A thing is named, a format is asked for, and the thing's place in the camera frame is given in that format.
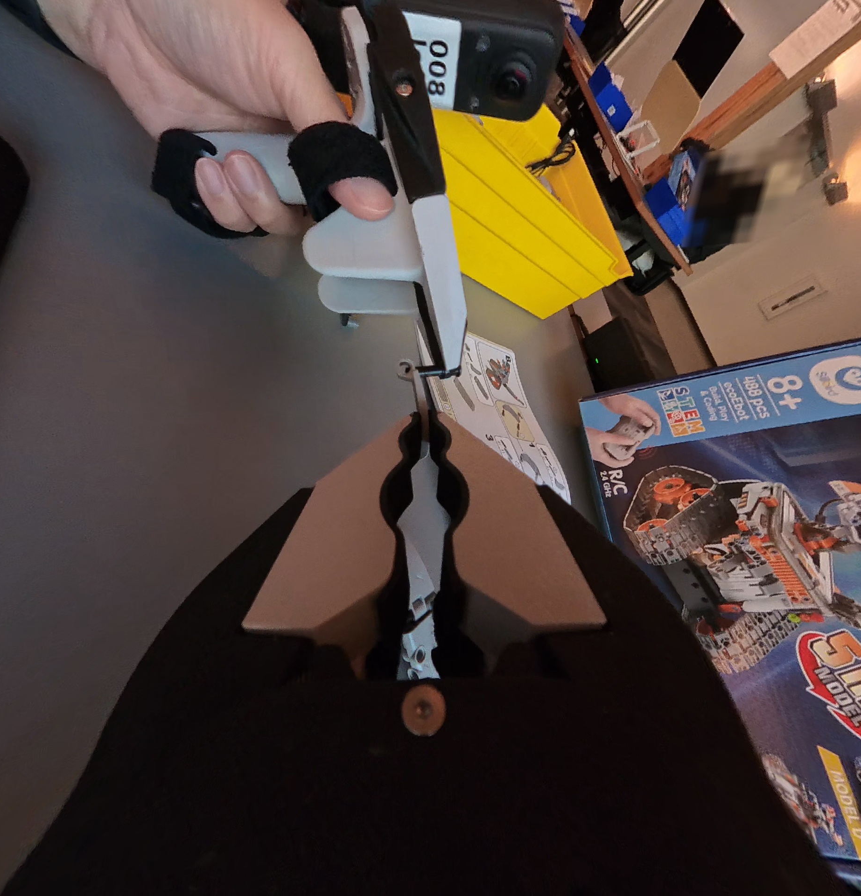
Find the wooden beam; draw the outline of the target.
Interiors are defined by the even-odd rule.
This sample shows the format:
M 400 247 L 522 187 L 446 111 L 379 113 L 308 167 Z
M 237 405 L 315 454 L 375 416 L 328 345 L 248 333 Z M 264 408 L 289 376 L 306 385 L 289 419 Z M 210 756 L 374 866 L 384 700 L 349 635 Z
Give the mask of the wooden beam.
M 724 148 L 772 109 L 780 106 L 861 40 L 861 23 L 790 79 L 772 62 L 736 90 L 687 134 L 711 149 Z

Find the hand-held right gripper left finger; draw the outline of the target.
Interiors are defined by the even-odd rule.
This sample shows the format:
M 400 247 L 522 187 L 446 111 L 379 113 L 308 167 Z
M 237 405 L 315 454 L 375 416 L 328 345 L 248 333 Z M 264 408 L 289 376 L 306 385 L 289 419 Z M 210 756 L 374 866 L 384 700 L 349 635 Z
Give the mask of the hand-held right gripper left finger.
M 298 636 L 340 648 L 357 678 L 382 638 L 378 602 L 408 595 L 399 520 L 413 500 L 420 416 L 397 421 L 311 491 L 250 610 L 248 633 Z

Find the yellow storage bin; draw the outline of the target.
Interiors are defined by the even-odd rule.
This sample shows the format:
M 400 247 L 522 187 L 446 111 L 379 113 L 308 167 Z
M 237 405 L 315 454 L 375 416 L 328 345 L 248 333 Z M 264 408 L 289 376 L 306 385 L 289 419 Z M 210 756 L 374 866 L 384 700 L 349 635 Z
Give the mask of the yellow storage bin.
M 526 122 L 489 117 L 482 120 L 524 166 L 552 156 L 561 140 L 559 119 L 547 106 Z M 608 286 L 627 277 L 630 265 L 580 151 L 575 151 L 569 161 L 547 168 L 538 181 L 548 185 L 562 207 L 611 254 L 608 272 L 600 275 L 602 283 Z
M 605 285 L 611 254 L 484 126 L 436 109 L 462 272 L 538 318 Z

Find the wall plate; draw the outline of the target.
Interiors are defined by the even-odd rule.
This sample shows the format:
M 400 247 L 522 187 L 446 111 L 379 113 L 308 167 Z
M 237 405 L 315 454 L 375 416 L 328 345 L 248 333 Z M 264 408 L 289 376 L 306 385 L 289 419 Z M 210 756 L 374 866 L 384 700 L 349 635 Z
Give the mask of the wall plate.
M 825 294 L 825 286 L 816 275 L 811 274 L 762 299 L 758 302 L 758 308 L 764 319 L 770 321 Z

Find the open instruction booklet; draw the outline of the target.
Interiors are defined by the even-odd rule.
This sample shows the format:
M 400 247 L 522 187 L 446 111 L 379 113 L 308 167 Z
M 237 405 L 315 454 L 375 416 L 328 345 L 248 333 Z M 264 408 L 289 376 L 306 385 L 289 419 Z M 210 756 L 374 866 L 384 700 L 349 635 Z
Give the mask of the open instruction booklet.
M 439 414 L 570 503 L 567 478 L 529 407 L 511 349 L 468 332 L 460 375 L 427 383 Z

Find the cardboard sheet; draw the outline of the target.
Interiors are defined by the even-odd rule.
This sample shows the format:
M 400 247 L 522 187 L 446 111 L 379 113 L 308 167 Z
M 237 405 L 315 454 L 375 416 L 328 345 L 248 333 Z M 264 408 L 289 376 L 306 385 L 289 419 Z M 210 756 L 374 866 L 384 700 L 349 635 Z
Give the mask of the cardboard sheet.
M 642 108 L 641 118 L 659 135 L 661 151 L 671 151 L 691 127 L 701 98 L 682 68 L 671 60 L 660 70 Z

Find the grey curved building piece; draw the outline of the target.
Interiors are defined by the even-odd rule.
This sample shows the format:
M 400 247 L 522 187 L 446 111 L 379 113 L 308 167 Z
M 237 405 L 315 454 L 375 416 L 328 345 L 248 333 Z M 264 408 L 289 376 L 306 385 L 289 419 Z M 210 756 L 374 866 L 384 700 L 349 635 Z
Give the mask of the grey curved building piece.
M 400 362 L 399 377 L 413 387 L 420 417 L 420 443 L 410 471 L 413 499 L 398 521 L 404 537 L 410 596 L 396 677 L 417 681 L 439 678 L 433 659 L 437 645 L 436 603 L 450 518 L 437 499 L 438 466 L 431 454 L 431 406 L 425 378 L 417 365 L 406 359 Z

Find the wooden background table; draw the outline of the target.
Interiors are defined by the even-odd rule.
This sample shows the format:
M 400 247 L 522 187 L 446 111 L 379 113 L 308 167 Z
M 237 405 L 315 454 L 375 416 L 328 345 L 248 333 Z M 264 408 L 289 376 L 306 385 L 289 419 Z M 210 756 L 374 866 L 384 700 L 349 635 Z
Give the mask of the wooden background table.
M 677 267 L 684 272 L 685 275 L 693 274 L 692 267 L 688 259 L 678 245 L 671 241 L 670 237 L 660 226 L 658 219 L 651 213 L 646 201 L 647 187 L 641 176 L 636 173 L 630 161 L 625 157 L 619 140 L 616 139 L 615 132 L 610 127 L 607 118 L 603 115 L 596 99 L 589 87 L 589 77 L 593 72 L 591 60 L 585 49 L 581 46 L 579 39 L 576 37 L 574 30 L 570 25 L 565 27 L 564 48 L 569 55 L 571 67 L 574 77 L 578 82 L 579 89 L 583 96 L 585 105 L 589 108 L 590 114 L 593 116 L 596 127 L 602 136 L 605 146 L 616 164 L 619 178 L 624 184 L 626 193 L 629 196 L 633 206 L 636 208 L 642 220 L 646 222 L 649 230 L 652 231 L 658 243 L 670 254 Z

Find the clear acrylic stand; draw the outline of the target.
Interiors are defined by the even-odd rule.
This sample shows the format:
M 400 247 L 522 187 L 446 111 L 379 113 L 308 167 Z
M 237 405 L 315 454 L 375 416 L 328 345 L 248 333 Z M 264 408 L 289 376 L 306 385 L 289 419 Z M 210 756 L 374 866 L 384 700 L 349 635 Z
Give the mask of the clear acrylic stand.
M 660 135 L 648 119 L 630 122 L 615 137 L 619 151 L 628 160 L 633 160 L 660 144 Z

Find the blue storage bin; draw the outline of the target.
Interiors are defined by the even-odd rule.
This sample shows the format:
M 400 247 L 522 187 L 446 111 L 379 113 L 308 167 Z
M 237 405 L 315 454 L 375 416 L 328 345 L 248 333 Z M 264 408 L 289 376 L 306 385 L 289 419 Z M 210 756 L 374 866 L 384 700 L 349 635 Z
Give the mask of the blue storage bin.
M 632 120 L 634 111 L 604 62 L 595 68 L 588 84 L 610 128 L 615 133 L 623 132 Z
M 706 169 L 707 153 L 682 151 L 672 160 L 669 172 L 645 195 L 651 214 L 675 245 L 691 244 Z

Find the grey metal bracket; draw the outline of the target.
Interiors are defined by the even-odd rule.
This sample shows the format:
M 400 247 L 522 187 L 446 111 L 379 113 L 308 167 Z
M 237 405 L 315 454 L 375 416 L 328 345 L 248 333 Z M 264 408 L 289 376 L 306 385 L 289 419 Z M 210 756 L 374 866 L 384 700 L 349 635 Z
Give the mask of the grey metal bracket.
M 838 105 L 835 80 L 822 74 L 805 85 L 804 95 L 809 110 L 806 121 L 808 165 L 812 175 L 821 183 L 826 203 L 834 206 L 849 197 L 848 184 L 841 179 L 835 164 L 829 123 L 829 113 Z

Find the white paper sign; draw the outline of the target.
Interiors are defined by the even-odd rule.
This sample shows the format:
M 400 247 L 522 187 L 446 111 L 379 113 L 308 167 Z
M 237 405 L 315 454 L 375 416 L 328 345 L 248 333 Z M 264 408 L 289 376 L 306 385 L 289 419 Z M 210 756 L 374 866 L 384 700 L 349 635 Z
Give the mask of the white paper sign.
M 861 23 L 861 1 L 827 1 L 770 51 L 770 59 L 790 79 Z

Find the black panel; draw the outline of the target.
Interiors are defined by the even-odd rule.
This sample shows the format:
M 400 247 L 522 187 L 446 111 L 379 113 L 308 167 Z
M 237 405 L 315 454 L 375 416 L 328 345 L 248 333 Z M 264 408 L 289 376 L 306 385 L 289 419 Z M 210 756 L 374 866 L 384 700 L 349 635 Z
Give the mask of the black panel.
M 727 64 L 744 34 L 720 1 L 705 1 L 673 55 L 703 97 Z

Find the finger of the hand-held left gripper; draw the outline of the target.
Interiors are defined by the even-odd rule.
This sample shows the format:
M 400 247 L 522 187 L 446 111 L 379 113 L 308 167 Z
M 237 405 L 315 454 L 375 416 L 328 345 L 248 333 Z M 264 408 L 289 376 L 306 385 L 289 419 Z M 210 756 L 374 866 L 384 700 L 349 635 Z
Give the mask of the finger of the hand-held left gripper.
M 409 203 L 398 194 L 392 213 L 378 221 L 338 209 L 306 233 L 303 254 L 321 277 L 416 284 L 433 364 L 446 370 L 461 364 L 467 312 L 447 196 Z
M 418 316 L 411 281 L 321 277 L 317 291 L 322 304 L 339 315 Z

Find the person's left hand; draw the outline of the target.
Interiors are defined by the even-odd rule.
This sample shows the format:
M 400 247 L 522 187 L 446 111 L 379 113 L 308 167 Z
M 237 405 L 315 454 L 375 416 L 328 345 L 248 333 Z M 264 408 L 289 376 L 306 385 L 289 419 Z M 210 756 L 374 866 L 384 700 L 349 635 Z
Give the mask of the person's left hand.
M 43 16 L 82 61 L 103 73 L 153 137 L 192 132 L 297 132 L 347 111 L 312 43 L 282 2 L 42 1 Z M 284 205 L 244 151 L 196 163 L 196 187 L 225 229 L 290 236 L 303 216 Z M 367 177 L 330 185 L 340 206 L 378 220 L 393 208 Z

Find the blue robot kit box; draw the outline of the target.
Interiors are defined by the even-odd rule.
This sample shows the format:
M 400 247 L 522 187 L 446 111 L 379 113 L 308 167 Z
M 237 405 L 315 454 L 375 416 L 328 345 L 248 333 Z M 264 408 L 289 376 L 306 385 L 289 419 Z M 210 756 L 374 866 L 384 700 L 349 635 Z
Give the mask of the blue robot kit box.
M 604 529 L 861 893 L 861 340 L 580 401 Z

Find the grey desk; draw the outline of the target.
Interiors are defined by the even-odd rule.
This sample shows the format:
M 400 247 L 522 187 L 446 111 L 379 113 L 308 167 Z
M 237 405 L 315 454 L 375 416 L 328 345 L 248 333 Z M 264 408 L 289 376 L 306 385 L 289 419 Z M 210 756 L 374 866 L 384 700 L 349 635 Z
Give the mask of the grey desk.
M 188 596 L 251 597 L 300 485 L 407 412 L 408 325 L 344 333 L 147 186 L 111 86 L 0 8 L 0 132 L 32 186 L 0 277 L 0 890 L 580 894 L 565 680 L 402 687 L 218 658 Z

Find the black device with green light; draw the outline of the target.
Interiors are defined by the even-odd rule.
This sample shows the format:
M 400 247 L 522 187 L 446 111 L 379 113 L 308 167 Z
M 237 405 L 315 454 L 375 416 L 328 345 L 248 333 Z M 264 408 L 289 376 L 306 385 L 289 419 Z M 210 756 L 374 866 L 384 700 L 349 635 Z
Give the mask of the black device with green light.
M 596 393 L 660 382 L 677 375 L 665 346 L 621 316 L 585 332 L 582 346 Z

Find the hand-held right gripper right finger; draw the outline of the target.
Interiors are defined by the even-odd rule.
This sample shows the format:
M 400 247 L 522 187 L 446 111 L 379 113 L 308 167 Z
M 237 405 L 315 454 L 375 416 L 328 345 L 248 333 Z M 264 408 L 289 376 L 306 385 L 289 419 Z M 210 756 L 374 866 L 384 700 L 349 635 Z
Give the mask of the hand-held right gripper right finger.
M 479 677 L 512 644 L 606 624 L 552 518 L 572 508 L 446 416 L 429 415 L 436 497 L 449 516 L 434 603 L 442 678 Z

